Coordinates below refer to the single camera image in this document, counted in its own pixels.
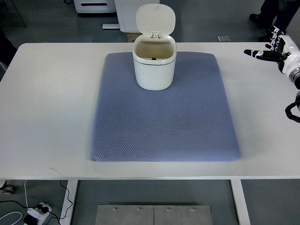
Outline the black silver robot right arm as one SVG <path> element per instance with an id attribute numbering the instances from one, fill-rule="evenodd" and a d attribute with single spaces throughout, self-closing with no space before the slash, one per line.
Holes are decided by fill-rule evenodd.
<path id="1" fill-rule="evenodd" d="M 300 67 L 295 66 L 288 70 L 287 76 L 294 86 L 300 89 Z"/>

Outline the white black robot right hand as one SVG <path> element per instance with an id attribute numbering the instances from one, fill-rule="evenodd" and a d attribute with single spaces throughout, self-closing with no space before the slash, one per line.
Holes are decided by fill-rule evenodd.
<path id="1" fill-rule="evenodd" d="M 290 36 L 277 27 L 270 29 L 267 50 L 245 50 L 244 53 L 258 60 L 276 62 L 281 73 L 294 82 L 300 76 L 300 50 Z"/>

